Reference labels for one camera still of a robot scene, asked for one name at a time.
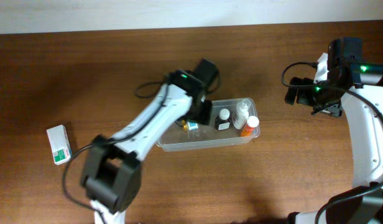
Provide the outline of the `small jar gold lid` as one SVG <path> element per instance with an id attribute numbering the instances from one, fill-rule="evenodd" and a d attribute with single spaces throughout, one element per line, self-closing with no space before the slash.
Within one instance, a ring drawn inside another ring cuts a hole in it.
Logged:
<path id="1" fill-rule="evenodd" d="M 198 124 L 190 121 L 183 122 L 183 129 L 186 131 L 198 130 Z"/>

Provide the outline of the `dark brown medicine bottle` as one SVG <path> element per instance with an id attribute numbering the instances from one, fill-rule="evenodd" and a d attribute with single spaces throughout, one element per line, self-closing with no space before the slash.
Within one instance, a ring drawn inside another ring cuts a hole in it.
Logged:
<path id="1" fill-rule="evenodd" d="M 230 111 L 228 109 L 221 109 L 219 115 L 215 119 L 215 129 L 224 131 L 229 128 L 230 123 Z"/>

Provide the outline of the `white squeeze bottle clear cap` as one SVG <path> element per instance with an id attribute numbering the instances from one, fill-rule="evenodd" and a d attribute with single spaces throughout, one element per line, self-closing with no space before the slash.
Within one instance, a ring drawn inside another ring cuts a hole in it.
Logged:
<path id="1" fill-rule="evenodd" d="M 248 99 L 243 99 L 236 105 L 232 116 L 232 122 L 236 129 L 241 129 L 244 127 L 248 117 L 249 117 L 249 108 L 252 103 Z"/>

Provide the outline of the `orange tube white cap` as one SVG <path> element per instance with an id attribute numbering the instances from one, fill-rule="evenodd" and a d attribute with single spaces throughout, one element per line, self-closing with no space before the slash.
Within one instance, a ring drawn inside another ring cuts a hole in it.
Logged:
<path id="1" fill-rule="evenodd" d="M 254 129 L 259 125 L 259 118 L 257 116 L 248 117 L 246 124 L 241 131 L 240 137 L 247 137 L 252 134 Z"/>

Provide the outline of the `white green medicine box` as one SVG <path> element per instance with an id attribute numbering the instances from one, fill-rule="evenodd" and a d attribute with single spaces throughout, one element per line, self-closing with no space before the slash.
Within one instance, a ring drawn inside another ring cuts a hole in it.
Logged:
<path id="1" fill-rule="evenodd" d="M 72 158 L 72 150 L 64 125 L 58 125 L 47 130 L 53 161 L 56 165 L 62 165 Z"/>

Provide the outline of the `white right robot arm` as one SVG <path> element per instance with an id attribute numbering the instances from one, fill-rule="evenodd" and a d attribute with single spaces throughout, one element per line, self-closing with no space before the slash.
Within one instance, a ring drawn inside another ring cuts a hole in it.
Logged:
<path id="1" fill-rule="evenodd" d="M 293 212 L 288 223 L 383 223 L 383 66 L 352 63 L 320 67 L 314 79 L 293 78 L 288 104 L 311 106 L 314 113 L 332 106 L 344 111 L 353 150 L 353 187 L 319 210 Z"/>

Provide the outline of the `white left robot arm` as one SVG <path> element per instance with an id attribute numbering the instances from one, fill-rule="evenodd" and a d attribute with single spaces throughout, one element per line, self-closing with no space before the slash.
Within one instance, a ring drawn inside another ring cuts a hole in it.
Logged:
<path id="1" fill-rule="evenodd" d="M 124 223 L 127 208 L 141 187 L 142 163 L 155 142 L 180 119 L 206 124 L 212 104 L 206 100 L 217 70 L 176 70 L 161 83 L 150 104 L 110 138 L 96 136 L 88 151 L 80 184 L 90 200 L 95 223 Z"/>

